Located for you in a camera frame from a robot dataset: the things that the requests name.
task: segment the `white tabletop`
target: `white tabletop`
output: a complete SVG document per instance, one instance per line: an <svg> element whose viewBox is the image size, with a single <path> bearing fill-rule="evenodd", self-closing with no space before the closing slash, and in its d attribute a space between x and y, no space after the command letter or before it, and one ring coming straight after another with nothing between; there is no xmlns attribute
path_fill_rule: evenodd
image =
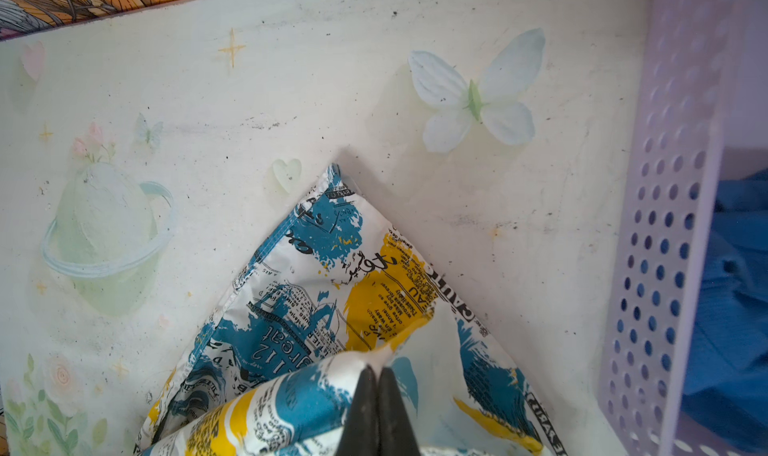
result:
<svg viewBox="0 0 768 456"><path fill-rule="evenodd" d="M148 301L100 319L112 329L89 343L111 345L103 364L118 379L105 384L136 393L131 421L220 291L335 161L522 367L569 453L622 454L594 395L649 6L192 0L0 43L0 382L21 379L40 345L85 344L17 330L47 321L25 301L30 268L74 174L74 138L96 121L120 167L161 182L179 211ZM408 53L429 50L476 80L532 28L546 37L521 98L533 141L504 146L475 125L450 154L427 153L434 111L413 89ZM231 31L244 46L234 67L219 51ZM19 55L37 40L47 59L33 84ZM131 145L139 113L164 123L147 157ZM291 194L270 172L277 158L302 162Z"/></svg>

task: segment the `blue fabric in basket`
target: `blue fabric in basket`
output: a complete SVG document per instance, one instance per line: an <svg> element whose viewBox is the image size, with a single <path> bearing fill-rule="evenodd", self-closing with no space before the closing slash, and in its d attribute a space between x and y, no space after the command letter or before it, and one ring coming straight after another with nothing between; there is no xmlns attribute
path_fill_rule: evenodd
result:
<svg viewBox="0 0 768 456"><path fill-rule="evenodd" d="M742 451L768 448L768 170L717 187L681 408Z"/></svg>

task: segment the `butterfly wing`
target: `butterfly wing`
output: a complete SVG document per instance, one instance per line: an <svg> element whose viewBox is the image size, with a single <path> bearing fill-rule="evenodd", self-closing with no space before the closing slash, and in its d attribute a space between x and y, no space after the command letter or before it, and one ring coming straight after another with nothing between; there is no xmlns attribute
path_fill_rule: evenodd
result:
<svg viewBox="0 0 768 456"><path fill-rule="evenodd" d="M532 29L512 40L491 62L480 78L478 91L483 103L517 95L528 87L542 68L544 32Z"/></svg>
<svg viewBox="0 0 768 456"><path fill-rule="evenodd" d="M152 149L157 149L160 146L160 133L163 132L163 122L156 123L154 126L152 126L152 131L149 134L149 145L152 146Z"/></svg>
<svg viewBox="0 0 768 456"><path fill-rule="evenodd" d="M474 120L466 108L453 107L438 112L424 126L424 146L430 153L449 152L462 142Z"/></svg>
<svg viewBox="0 0 768 456"><path fill-rule="evenodd" d="M536 132L531 110L523 103L489 103L480 109L480 117L488 131L504 144L527 143Z"/></svg>
<svg viewBox="0 0 768 456"><path fill-rule="evenodd" d="M136 118L136 141L139 143L147 143L147 132L149 126L147 125L147 118L143 114L139 113L139 117Z"/></svg>
<svg viewBox="0 0 768 456"><path fill-rule="evenodd" d="M447 62L428 51L411 51L408 66L413 87L429 106L435 109L466 106L469 86Z"/></svg>

